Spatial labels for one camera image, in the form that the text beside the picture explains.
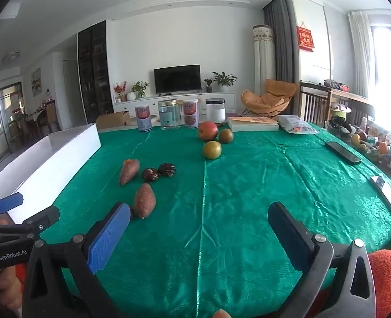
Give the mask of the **person's left hand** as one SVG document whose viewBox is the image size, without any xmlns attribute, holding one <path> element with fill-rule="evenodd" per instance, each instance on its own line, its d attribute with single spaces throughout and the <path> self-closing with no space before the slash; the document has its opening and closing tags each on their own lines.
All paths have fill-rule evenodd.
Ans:
<svg viewBox="0 0 391 318">
<path fill-rule="evenodd" d="M 16 267 L 4 268 L 0 272 L 0 302 L 8 309 L 17 311 L 22 301 L 21 282 L 16 277 Z"/>
</svg>

